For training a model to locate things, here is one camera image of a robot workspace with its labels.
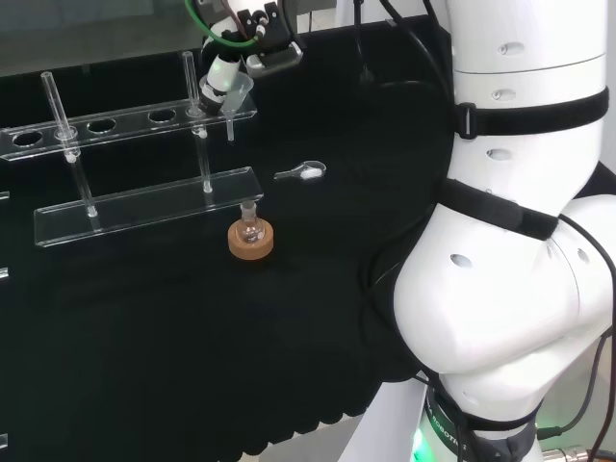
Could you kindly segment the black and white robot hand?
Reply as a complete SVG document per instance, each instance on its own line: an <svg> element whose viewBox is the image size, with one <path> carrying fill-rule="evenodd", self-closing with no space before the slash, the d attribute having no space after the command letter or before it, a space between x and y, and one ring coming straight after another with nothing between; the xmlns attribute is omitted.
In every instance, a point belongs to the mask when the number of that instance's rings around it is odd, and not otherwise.
<svg viewBox="0 0 616 462"><path fill-rule="evenodd" d="M186 1L184 6L204 36L199 97L209 114L222 107L242 70L253 79L266 77L303 57L289 1Z"/></svg>

